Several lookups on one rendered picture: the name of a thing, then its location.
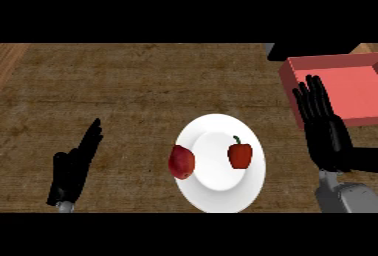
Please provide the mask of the pink cardboard box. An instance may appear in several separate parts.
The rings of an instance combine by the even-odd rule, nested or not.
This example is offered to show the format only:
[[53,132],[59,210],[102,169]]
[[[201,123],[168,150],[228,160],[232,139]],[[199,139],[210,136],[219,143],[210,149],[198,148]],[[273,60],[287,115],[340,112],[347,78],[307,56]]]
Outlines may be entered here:
[[321,77],[335,114],[347,127],[378,125],[378,52],[291,57],[279,69],[298,129],[300,116],[293,89],[307,75]]

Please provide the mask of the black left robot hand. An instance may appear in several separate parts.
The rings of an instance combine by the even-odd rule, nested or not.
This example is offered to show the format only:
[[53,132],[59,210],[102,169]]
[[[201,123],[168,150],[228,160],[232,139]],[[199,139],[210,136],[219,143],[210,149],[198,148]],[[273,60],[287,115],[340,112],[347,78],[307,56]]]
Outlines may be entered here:
[[80,145],[68,153],[53,156],[53,181],[47,204],[56,206],[68,201],[74,203],[81,195],[89,168],[102,141],[101,119],[96,118],[83,136]]

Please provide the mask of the red bell pepper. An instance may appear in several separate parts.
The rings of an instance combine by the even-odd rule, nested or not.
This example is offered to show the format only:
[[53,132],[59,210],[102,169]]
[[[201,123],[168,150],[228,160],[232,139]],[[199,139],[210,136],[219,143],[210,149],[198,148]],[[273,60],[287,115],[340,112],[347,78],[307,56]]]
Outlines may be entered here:
[[235,144],[229,146],[228,158],[233,169],[247,169],[253,159],[253,147],[244,144],[239,137],[233,136]]

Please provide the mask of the black appliance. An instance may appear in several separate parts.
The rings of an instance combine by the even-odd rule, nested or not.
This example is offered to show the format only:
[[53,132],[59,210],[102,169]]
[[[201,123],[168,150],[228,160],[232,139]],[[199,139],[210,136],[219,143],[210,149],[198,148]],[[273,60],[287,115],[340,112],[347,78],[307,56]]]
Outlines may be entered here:
[[285,61],[290,57],[349,54],[359,44],[343,43],[264,43],[269,61]]

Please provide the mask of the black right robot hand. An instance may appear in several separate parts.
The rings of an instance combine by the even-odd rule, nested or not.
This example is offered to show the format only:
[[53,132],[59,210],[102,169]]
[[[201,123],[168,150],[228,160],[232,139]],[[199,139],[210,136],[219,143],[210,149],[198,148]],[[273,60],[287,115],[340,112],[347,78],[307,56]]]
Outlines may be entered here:
[[341,117],[335,114],[328,92],[318,75],[293,89],[310,158],[321,170],[378,173],[378,148],[355,147]]

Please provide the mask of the white round plate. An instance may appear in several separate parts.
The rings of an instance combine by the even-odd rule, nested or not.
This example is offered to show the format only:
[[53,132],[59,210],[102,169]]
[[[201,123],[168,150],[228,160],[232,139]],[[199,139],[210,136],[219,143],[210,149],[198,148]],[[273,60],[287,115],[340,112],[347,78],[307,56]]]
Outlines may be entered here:
[[[233,169],[229,162],[233,136],[253,148],[247,169]],[[204,212],[241,212],[254,202],[266,178],[264,151],[251,128],[229,115],[207,114],[186,125],[176,143],[195,155],[194,174],[176,179],[185,198]]]

